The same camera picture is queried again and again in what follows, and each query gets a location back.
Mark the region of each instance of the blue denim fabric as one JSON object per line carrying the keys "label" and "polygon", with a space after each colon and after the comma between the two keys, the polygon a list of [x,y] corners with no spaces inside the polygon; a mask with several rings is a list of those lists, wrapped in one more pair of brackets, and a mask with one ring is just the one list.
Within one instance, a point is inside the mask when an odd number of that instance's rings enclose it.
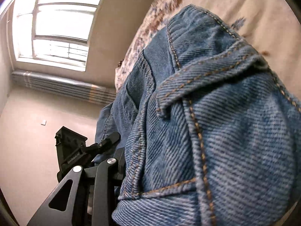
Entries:
{"label": "blue denim fabric", "polygon": [[209,11],[174,16],[141,53],[96,142],[113,131],[120,225],[270,225],[300,196],[301,108],[267,62]]}

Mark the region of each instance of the silver bolt head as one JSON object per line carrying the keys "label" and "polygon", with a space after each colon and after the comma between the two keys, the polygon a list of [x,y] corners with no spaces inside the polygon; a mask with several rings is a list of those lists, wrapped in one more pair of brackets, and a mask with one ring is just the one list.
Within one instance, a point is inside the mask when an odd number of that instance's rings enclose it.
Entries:
{"label": "silver bolt head", "polygon": [[80,172],[82,170],[82,167],[81,166],[75,166],[73,167],[72,169],[74,172]]}
{"label": "silver bolt head", "polygon": [[116,159],[115,158],[110,158],[106,162],[109,163],[109,164],[114,164],[116,162]]}

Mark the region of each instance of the wall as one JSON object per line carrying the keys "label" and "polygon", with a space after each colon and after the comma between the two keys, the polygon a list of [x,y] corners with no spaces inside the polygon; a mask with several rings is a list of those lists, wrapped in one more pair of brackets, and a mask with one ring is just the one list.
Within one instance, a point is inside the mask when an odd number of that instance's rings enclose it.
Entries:
{"label": "wall", "polygon": [[153,0],[102,0],[96,14],[86,72],[16,62],[18,69],[114,87],[115,68],[141,25]]}
{"label": "wall", "polygon": [[0,117],[0,187],[20,226],[58,184],[55,133],[65,126],[91,145],[99,112],[88,102],[13,87]]}
{"label": "wall", "polygon": [[11,88],[11,64],[6,43],[6,16],[0,21],[0,116]]}

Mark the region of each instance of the jeans seam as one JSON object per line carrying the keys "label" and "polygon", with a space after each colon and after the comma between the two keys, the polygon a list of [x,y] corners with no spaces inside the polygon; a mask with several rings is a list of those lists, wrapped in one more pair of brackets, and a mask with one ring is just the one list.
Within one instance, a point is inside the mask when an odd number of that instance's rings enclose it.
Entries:
{"label": "jeans seam", "polygon": [[181,68],[181,64],[180,64],[180,62],[179,62],[178,56],[177,56],[177,54],[176,54],[176,51],[175,51],[175,49],[173,48],[173,43],[172,43],[172,41],[171,41],[171,35],[170,35],[170,30],[169,30],[169,28],[168,28],[168,25],[166,25],[166,30],[167,30],[168,41],[169,41],[169,43],[170,43],[170,48],[171,48],[171,50],[172,50],[172,52],[173,52],[173,55],[174,55],[174,57],[175,57],[175,60],[176,60],[176,64],[177,64],[177,66],[178,66],[178,69],[180,69],[180,68]]}
{"label": "jeans seam", "polygon": [[193,108],[192,108],[192,101],[189,100],[189,111],[190,111],[190,116],[192,118],[192,120],[194,121],[195,123],[195,130],[198,134],[198,138],[199,138],[199,141],[200,141],[200,147],[201,147],[201,158],[202,158],[202,171],[203,171],[203,182],[204,182],[204,185],[205,185],[205,190],[206,190],[206,194],[207,194],[207,199],[208,199],[208,202],[209,202],[209,208],[210,208],[210,211],[211,211],[211,224],[212,226],[215,226],[216,225],[216,216],[215,216],[215,213],[214,213],[214,205],[213,205],[213,199],[212,199],[212,193],[211,193],[211,190],[209,188],[209,182],[208,182],[208,179],[207,179],[207,165],[206,165],[206,155],[205,155],[205,147],[204,147],[204,140],[203,140],[203,136],[201,134],[201,127],[199,126],[198,124],[198,121],[197,119],[195,118],[195,114],[193,112]]}
{"label": "jeans seam", "polygon": [[[131,99],[131,101],[133,101],[133,98],[131,97],[131,95],[130,95],[129,92],[128,92],[127,85],[128,85],[128,83],[126,83],[126,85],[124,86],[124,88],[125,88],[125,90],[126,90],[126,95],[128,96],[128,98]],[[132,125],[132,123],[131,123],[130,114],[129,114],[129,112],[125,109],[125,106],[124,106],[123,102],[122,102],[122,107],[123,107],[123,109],[124,109],[124,112],[126,113],[126,116],[127,116],[127,118],[128,118],[128,121],[130,122],[131,128],[132,128],[133,125]]]}
{"label": "jeans seam", "polygon": [[[144,62],[144,68],[145,68],[145,64],[147,64],[147,61],[146,61],[146,59],[143,57],[142,58],[142,60],[143,60],[143,62]],[[150,76],[149,76],[149,73],[150,73],[150,70],[148,69],[147,70],[147,72],[146,72],[146,75],[147,75],[147,78],[148,78],[148,80],[149,80],[149,82],[150,82]],[[147,96],[149,96],[149,91],[150,91],[150,89],[149,89],[149,87],[147,87],[146,88],[146,92],[147,92]],[[137,165],[136,165],[136,168],[135,168],[135,171],[134,171],[134,174],[133,174],[133,176],[132,176],[132,182],[131,182],[131,196],[132,196],[132,199],[134,199],[134,179],[135,179],[135,177],[136,177],[136,174],[137,174],[137,170],[138,170],[138,166],[139,166],[139,163],[140,163],[140,161],[141,161],[141,150],[142,150],[142,147],[141,147],[141,137],[142,137],[142,132],[141,132],[141,129],[143,128],[143,118],[141,118],[140,119],[140,121],[139,121],[139,126],[138,126],[138,130],[139,130],[139,145],[138,145],[138,161],[137,161]],[[134,158],[134,153],[133,153],[133,155],[132,155],[132,161],[131,161],[131,165],[133,165],[133,158]]]}
{"label": "jeans seam", "polygon": [[219,22],[218,21],[218,19],[216,18],[216,17],[214,17],[212,14],[210,14],[210,13],[208,13],[208,12],[206,12],[206,11],[204,11],[204,10],[202,10],[202,9],[200,9],[200,8],[198,8],[198,7],[196,7],[196,6],[192,6],[191,4],[189,4],[189,6],[190,7],[192,7],[192,8],[195,8],[195,9],[197,9],[197,10],[199,10],[199,11],[201,11],[201,12],[203,12],[203,13],[205,13],[205,14],[207,14],[207,15],[209,15],[210,17],[212,17],[226,32],[228,32],[232,37],[234,37],[235,39],[238,39],[237,38],[237,36],[235,36],[234,34],[232,34],[230,31],[228,31],[227,30],[227,28],[225,27],[225,26],[223,26],[222,25],[222,23],[221,22]]}
{"label": "jeans seam", "polygon": [[[245,60],[248,56],[252,56],[252,55],[253,55],[253,53],[251,53],[251,54],[246,54],[246,55],[244,55],[241,59],[242,59],[242,60]],[[240,63],[241,63],[241,61],[237,61],[235,64],[233,64],[233,65],[231,65],[231,66],[223,67],[223,68],[221,68],[221,69],[216,69],[216,70],[213,70],[213,71],[209,71],[209,72],[206,72],[206,73],[204,73],[204,74],[200,74],[200,75],[194,77],[193,79],[189,79],[186,83],[181,84],[179,87],[174,88],[174,89],[172,89],[170,92],[168,92],[167,94],[165,94],[165,95],[161,98],[161,100],[164,99],[164,98],[166,98],[166,97],[168,97],[168,96],[171,95],[172,93],[175,93],[176,91],[180,90],[181,88],[183,88],[183,87],[186,86],[187,84],[190,84],[190,83],[192,83],[192,82],[198,80],[199,78],[201,78],[201,77],[203,77],[203,76],[204,76],[204,77],[206,77],[206,76],[211,76],[211,75],[214,75],[214,74],[218,74],[218,73],[220,73],[220,72],[223,72],[223,71],[231,70],[231,69],[233,69],[234,67],[238,66]]]}
{"label": "jeans seam", "polygon": [[[171,39],[169,38],[169,40],[170,40],[170,46],[171,46],[171,49],[172,49],[172,52],[174,53],[174,56],[175,56],[175,59],[176,59],[176,62],[177,62],[177,66],[178,66],[178,68],[179,68],[179,70],[180,70],[180,68],[181,68],[181,65],[180,65],[180,63],[179,63],[179,61],[178,61],[178,57],[177,57],[177,55],[176,55],[176,52],[175,52],[175,50],[173,49],[173,46],[172,46],[172,43],[171,43]],[[193,109],[192,109],[192,101],[191,100],[189,100],[189,104],[190,104],[190,107],[189,107],[189,110],[190,110],[190,112],[191,112],[191,118],[192,118],[192,120],[194,120],[194,122],[195,122],[195,128],[196,128],[196,131],[197,131],[197,133],[198,133],[198,137],[199,137],[199,140],[200,140],[200,144],[201,144],[201,158],[202,158],[202,162],[203,162],[203,166],[202,166],[202,171],[203,171],[203,174],[204,174],[204,176],[203,176],[203,181],[204,181],[204,184],[205,184],[205,189],[207,190],[206,192],[207,192],[207,197],[208,197],[208,202],[209,202],[209,208],[210,208],[210,210],[211,210],[211,223],[212,223],[212,226],[215,226],[216,225],[216,217],[215,217],[215,214],[214,214],[214,208],[213,208],[213,200],[212,200],[212,196],[211,196],[211,191],[209,190],[209,182],[208,182],[208,179],[207,179],[207,177],[206,177],[206,175],[207,175],[207,166],[206,166],[206,163],[204,163],[204,161],[206,161],[205,159],[206,159],[206,157],[205,157],[205,153],[204,153],[204,142],[203,142],[203,138],[202,138],[202,135],[201,135],[201,132],[200,132],[200,128],[199,128],[199,124],[198,124],[198,122],[196,121],[196,119],[195,119],[195,114],[193,113]]]}
{"label": "jeans seam", "polygon": [[289,97],[286,93],[285,93],[285,89],[283,86],[281,86],[279,83],[278,83],[278,80],[276,79],[276,77],[272,74],[273,76],[273,79],[274,79],[274,82],[276,84],[276,86],[278,87],[279,91],[281,92],[281,94],[294,106],[296,107],[297,111],[299,113],[301,113],[301,107],[299,105],[297,105],[297,103],[292,100],[291,97]]}
{"label": "jeans seam", "polygon": [[151,194],[151,193],[156,193],[156,192],[164,191],[166,189],[170,189],[170,188],[174,188],[174,187],[179,187],[179,186],[181,186],[183,184],[195,182],[195,180],[196,180],[196,178],[194,177],[192,179],[185,180],[185,181],[182,181],[182,182],[178,182],[178,183],[175,183],[175,184],[172,184],[172,185],[168,185],[168,186],[165,186],[165,187],[162,187],[162,188],[159,188],[159,189],[154,189],[154,190],[147,191],[147,192],[144,192],[144,193],[135,193],[135,194],[131,194],[131,195],[148,195],[148,194]]}
{"label": "jeans seam", "polygon": [[[235,48],[233,48],[233,51],[236,51],[236,50],[238,50],[238,49],[240,49],[240,48],[242,48],[242,47],[244,47],[244,46],[246,46],[246,45],[245,45],[245,44],[242,44],[242,45],[236,46]],[[223,52],[223,53],[222,53],[221,55],[219,55],[219,56],[212,57],[212,58],[207,58],[207,59],[205,59],[205,60],[201,60],[201,61],[198,62],[198,64],[202,64],[202,63],[208,62],[209,60],[218,60],[218,59],[220,59],[220,58],[226,58],[226,57],[228,57],[230,54],[232,54],[233,51]],[[187,66],[186,68],[182,69],[182,71],[186,72],[187,69],[189,69],[189,68],[192,67],[192,66],[194,66],[194,64],[193,64],[193,65]],[[183,74],[183,73],[180,72],[180,71],[177,72],[177,73],[175,73],[172,77],[166,79],[166,80],[160,85],[159,88],[161,89],[168,81],[174,80],[175,77],[181,76],[181,74]]]}
{"label": "jeans seam", "polygon": [[107,130],[106,130],[106,126],[107,126],[107,123],[108,123],[108,120],[109,118],[111,117],[111,110],[110,110],[110,114],[109,114],[109,117],[106,119],[106,122],[104,123],[104,126],[103,126],[103,130],[102,130],[102,135],[101,135],[101,139],[100,140],[103,140],[105,135],[107,135]]}

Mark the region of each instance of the floral bedsheet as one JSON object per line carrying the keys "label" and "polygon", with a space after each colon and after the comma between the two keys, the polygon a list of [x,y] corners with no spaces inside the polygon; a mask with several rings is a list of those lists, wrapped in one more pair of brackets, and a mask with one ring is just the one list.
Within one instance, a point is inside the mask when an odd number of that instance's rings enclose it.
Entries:
{"label": "floral bedsheet", "polygon": [[301,98],[301,26],[285,0],[154,0],[115,70],[117,91],[156,33],[189,4],[210,10],[245,37],[288,90]]}

